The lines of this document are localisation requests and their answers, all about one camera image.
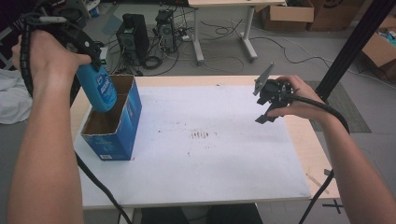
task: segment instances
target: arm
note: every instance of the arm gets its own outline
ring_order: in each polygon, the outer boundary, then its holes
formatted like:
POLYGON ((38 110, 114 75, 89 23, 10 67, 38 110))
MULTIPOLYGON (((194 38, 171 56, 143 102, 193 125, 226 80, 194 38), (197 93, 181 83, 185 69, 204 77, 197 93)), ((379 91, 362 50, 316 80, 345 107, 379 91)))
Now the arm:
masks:
MULTIPOLYGON (((18 68, 20 46, 12 50, 18 68)), ((48 33, 32 33, 35 91, 9 192, 7 223, 83 222, 69 97, 78 66, 90 60, 67 51, 48 33)))
MULTIPOLYGON (((281 79, 288 81, 295 90, 300 88, 297 95, 322 102, 299 77, 281 79)), ((301 102, 268 113, 268 116, 285 115, 314 119, 322 127, 337 186, 351 223, 394 223, 396 202, 393 194, 336 117, 301 102)))

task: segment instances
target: person's right hand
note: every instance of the person's right hand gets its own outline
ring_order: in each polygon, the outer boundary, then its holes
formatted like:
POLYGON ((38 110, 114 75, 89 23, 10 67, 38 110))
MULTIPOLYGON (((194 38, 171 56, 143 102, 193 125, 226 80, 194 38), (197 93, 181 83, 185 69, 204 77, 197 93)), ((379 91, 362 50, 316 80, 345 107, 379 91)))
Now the person's right hand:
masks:
MULTIPOLYGON (((21 37, 12 47, 12 62, 20 69, 21 37)), ((34 31, 30 39, 30 69, 35 91, 42 87, 70 87, 78 67, 90 63, 88 55, 76 54, 65 49, 58 40, 45 31, 34 31)))
MULTIPOLYGON (((294 90, 294 94, 323 103, 314 90, 298 76, 279 77, 278 80, 289 82, 294 90)), ((316 106, 293 101, 289 106, 269 111, 268 117, 295 115, 303 119, 321 121, 327 114, 327 112, 316 106)))

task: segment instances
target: white desk leg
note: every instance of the white desk leg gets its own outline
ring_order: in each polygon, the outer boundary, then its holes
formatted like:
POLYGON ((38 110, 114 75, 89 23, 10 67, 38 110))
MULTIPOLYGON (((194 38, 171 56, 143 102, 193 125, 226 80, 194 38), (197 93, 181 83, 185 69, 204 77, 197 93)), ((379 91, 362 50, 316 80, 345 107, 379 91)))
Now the white desk leg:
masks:
POLYGON ((198 39, 198 7, 194 9, 194 35, 192 36, 192 44, 194 45, 195 56, 197 58, 197 64, 201 65, 204 63, 204 54, 202 53, 201 45, 198 39))
POLYGON ((253 62, 253 60, 256 60, 259 58, 257 56, 256 51, 254 51, 254 48, 251 46, 250 40, 248 39, 248 35, 250 33, 251 21, 253 20, 253 14, 254 14, 254 7, 249 7, 247 10, 247 26, 245 28, 245 32, 241 33, 242 41, 244 42, 245 46, 247 47, 247 51, 250 55, 250 60, 252 62, 253 62))

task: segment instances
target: cardboard box on floor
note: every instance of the cardboard box on floor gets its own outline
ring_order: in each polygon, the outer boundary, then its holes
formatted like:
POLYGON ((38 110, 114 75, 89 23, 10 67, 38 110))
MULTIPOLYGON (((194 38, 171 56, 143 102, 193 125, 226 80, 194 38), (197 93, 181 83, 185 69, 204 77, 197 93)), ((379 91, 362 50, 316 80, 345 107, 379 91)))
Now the cardboard box on floor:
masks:
POLYGON ((128 161, 142 104, 134 76, 110 77, 116 87, 117 102, 106 113, 91 110, 81 136, 102 161, 128 161))
POLYGON ((364 0, 311 0, 315 18, 309 31, 341 31, 352 23, 364 0))
POLYGON ((306 24, 314 20, 314 6, 309 0, 301 2, 302 7, 269 6, 263 9, 264 30, 304 31, 306 24))
MULTIPOLYGON (((396 32, 396 17, 388 16, 378 31, 392 30, 396 32)), ((362 52, 369 59, 368 67, 379 78, 396 81, 396 47, 379 34, 374 34, 362 52)))

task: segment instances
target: blue spray bottle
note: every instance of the blue spray bottle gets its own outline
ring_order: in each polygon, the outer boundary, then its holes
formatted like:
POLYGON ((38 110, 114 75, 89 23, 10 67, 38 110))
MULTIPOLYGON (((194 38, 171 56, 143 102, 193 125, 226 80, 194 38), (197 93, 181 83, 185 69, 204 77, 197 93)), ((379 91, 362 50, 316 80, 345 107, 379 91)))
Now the blue spray bottle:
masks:
POLYGON ((103 66, 96 71, 91 64, 81 65, 77 76, 95 111, 104 113, 113 107, 117 101, 117 92, 103 66))

